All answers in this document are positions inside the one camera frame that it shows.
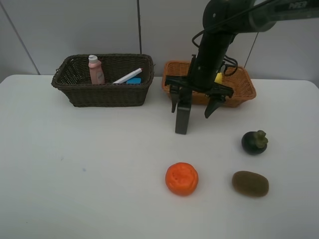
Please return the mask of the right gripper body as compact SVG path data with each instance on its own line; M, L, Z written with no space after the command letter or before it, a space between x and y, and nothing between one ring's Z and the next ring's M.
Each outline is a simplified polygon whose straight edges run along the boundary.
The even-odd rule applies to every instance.
M190 89L203 93L209 97L232 97L234 90L231 87L216 83L215 78L224 64L224 58L202 57L193 55L185 76L176 73L167 74L164 85L170 89Z

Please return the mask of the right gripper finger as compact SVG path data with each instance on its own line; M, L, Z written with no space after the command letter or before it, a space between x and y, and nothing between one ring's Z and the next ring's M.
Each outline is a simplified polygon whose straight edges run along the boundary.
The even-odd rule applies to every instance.
M175 86L175 85L170 85L169 87L169 94L170 94L170 98L171 98L171 112L174 113L176 110L176 106L179 102L179 91L180 91L180 87L179 86Z
M221 107L226 101L225 96L215 96L210 97L209 103L206 107L206 110L204 112L205 118L209 118L211 114L217 110L219 107Z

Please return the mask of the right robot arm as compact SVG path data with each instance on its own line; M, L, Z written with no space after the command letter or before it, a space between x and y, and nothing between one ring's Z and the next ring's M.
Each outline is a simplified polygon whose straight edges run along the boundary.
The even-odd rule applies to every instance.
M317 0L265 0L254 4L252 0L211 0L203 14L203 30L185 77L167 76L172 111L177 119L187 120L190 115L192 93L203 93L209 97L205 110L208 118L226 98L233 96L231 87L215 82L226 59L226 51L239 33L265 32L276 22L316 18L319 15Z

